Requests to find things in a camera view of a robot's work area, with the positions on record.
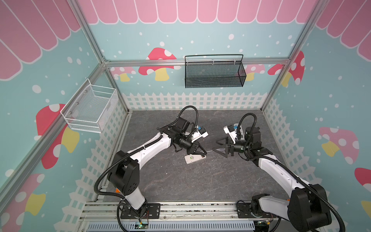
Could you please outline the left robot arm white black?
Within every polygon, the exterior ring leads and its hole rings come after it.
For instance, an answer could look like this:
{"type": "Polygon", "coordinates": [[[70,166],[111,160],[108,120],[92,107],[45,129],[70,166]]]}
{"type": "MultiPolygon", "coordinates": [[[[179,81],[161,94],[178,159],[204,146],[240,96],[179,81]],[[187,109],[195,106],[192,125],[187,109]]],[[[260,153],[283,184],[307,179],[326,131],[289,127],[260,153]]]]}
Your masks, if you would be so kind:
{"type": "Polygon", "coordinates": [[[202,160],[207,152],[198,142],[207,137],[205,128],[194,122],[191,132],[187,132],[190,122],[178,115],[170,124],[158,129],[158,133],[134,150],[118,151],[113,163],[96,180],[94,192],[97,195],[115,196],[122,199],[132,210],[144,211],[147,200],[139,189],[140,170],[157,154],[170,147],[176,152],[186,152],[187,164],[202,160]]]}

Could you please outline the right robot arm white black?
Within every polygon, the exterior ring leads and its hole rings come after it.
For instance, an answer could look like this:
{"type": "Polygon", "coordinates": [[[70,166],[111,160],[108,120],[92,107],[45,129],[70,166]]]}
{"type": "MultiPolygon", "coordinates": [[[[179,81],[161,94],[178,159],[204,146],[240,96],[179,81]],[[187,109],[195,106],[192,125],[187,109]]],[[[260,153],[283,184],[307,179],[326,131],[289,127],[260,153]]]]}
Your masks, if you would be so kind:
{"type": "Polygon", "coordinates": [[[253,162],[283,188],[288,199],[263,193],[253,196],[249,206],[238,201],[237,209],[246,210],[255,218],[269,214],[276,216],[278,221],[285,219],[298,232],[317,232],[319,228],[330,225],[335,217],[339,230],[346,231],[345,222],[328,202],[325,189],[320,184],[311,184],[297,176],[263,147],[256,122],[257,116],[247,113],[238,124],[225,126],[225,143],[217,142],[218,147],[213,151],[225,158],[238,154],[243,160],[253,162]]]}

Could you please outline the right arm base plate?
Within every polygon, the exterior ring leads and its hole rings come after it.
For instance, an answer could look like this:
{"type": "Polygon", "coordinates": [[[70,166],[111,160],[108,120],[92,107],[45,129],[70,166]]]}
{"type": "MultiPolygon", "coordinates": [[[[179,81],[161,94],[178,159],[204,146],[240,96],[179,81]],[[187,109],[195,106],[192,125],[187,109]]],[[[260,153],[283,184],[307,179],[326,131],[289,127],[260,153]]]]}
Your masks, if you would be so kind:
{"type": "Polygon", "coordinates": [[[263,212],[255,202],[238,201],[236,210],[238,218],[274,218],[271,213],[263,212]]]}

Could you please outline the white remote control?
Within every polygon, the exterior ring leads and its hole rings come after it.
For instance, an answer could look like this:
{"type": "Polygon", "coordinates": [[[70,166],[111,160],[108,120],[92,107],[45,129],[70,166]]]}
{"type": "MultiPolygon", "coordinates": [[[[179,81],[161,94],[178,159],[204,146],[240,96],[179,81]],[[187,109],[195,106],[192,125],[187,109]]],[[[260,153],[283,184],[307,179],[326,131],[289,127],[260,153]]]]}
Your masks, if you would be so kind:
{"type": "Polygon", "coordinates": [[[186,164],[195,163],[206,158],[206,155],[186,155],[184,156],[186,164]]]}

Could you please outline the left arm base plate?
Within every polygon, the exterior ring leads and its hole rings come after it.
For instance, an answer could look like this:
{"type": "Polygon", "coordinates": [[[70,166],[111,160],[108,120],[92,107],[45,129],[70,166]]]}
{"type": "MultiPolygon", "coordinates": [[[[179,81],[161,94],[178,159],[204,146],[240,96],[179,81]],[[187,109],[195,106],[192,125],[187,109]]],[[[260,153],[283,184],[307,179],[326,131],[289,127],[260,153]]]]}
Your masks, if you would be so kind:
{"type": "Polygon", "coordinates": [[[126,205],[119,207],[121,219],[159,219],[161,204],[145,203],[135,210],[126,205]]]}

